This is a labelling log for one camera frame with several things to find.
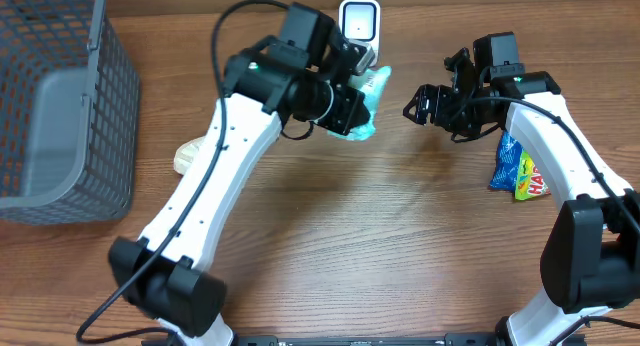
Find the basket handle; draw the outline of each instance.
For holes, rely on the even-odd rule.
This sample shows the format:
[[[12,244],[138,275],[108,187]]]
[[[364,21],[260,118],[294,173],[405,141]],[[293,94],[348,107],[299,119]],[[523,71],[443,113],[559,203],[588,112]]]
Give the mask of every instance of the basket handle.
[[[89,30],[89,41],[87,51],[92,53],[100,48],[100,38],[102,37],[102,23],[107,0],[94,0],[93,17],[91,18],[91,29]]]

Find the candy wrapper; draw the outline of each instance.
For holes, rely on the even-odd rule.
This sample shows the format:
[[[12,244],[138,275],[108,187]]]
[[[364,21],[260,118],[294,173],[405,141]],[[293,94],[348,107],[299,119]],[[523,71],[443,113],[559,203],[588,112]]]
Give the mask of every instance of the candy wrapper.
[[[500,139],[496,171],[489,187],[513,192],[516,200],[528,200],[550,193],[531,156],[507,131]]]

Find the beige object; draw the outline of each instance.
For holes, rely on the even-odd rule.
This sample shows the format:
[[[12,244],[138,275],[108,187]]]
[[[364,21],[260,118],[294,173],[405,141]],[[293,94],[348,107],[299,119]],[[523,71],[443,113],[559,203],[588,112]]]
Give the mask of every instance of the beige object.
[[[198,154],[198,151],[200,151],[200,146],[203,141],[204,136],[191,140],[178,148],[176,156],[173,159],[173,169],[176,170],[177,173],[180,175],[187,173],[187,170],[191,167],[191,163],[193,163],[193,159]]]

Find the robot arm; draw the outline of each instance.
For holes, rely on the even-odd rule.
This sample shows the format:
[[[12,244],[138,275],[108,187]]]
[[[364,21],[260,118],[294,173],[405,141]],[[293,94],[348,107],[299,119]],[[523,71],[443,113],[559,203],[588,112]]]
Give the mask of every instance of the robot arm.
[[[452,132],[455,142],[480,138],[488,133],[482,132],[483,125],[495,123],[489,132],[506,129],[533,158],[560,214],[541,257],[543,288],[523,310],[498,323],[494,344],[555,345],[582,317],[603,315],[640,297],[639,235],[631,220],[621,216],[612,194],[636,222],[640,197],[580,132],[551,76],[525,73],[513,33],[476,40],[474,56],[475,65],[463,48],[445,59],[445,67],[454,73],[452,87],[421,86],[404,115]],[[612,193],[597,182],[596,171],[558,122],[576,135]],[[602,243],[603,226],[620,233],[618,241]]]
[[[616,175],[593,149],[571,118],[562,95],[551,92],[528,94],[524,100],[560,116],[578,136],[598,170],[604,174],[607,184],[616,195],[624,196],[624,190],[630,189],[631,185]],[[526,106],[512,103],[507,113],[506,129],[533,158],[545,183],[549,185],[558,210],[565,201],[575,200],[578,195],[586,194],[595,199],[608,197],[593,179],[593,174],[569,136],[553,120]]]
[[[219,315],[226,286],[207,274],[224,223],[254,166],[291,116],[342,135],[369,121],[364,94],[347,84],[373,58],[370,46],[347,40],[329,16],[295,3],[279,37],[268,36],[231,57],[221,151],[221,108],[216,107],[198,155],[165,207],[137,242],[119,238],[109,251],[119,286],[148,267],[124,298],[175,330],[183,344],[230,345],[233,333]],[[166,244],[175,225],[179,229]],[[156,251],[160,257],[149,263]]]
[[[631,185],[607,166],[580,132],[569,114],[564,97],[544,92],[526,95],[524,100],[561,117],[579,137],[616,195],[624,196],[625,190],[631,189]],[[593,174],[573,142],[553,120],[521,104],[512,103],[507,113],[506,129],[533,158],[544,182],[551,189],[558,210],[565,201],[575,200],[579,195],[589,195],[594,199],[608,197],[593,180]],[[509,317],[506,327],[513,345],[548,345],[581,317],[601,316],[610,310],[608,306],[596,306],[565,313],[542,288],[524,309]]]

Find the gray wire basket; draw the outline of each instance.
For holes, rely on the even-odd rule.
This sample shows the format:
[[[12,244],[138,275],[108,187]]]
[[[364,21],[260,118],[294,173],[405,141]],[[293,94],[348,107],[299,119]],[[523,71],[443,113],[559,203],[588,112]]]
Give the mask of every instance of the gray wire basket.
[[[124,217],[139,103],[105,0],[0,0],[0,219]]]

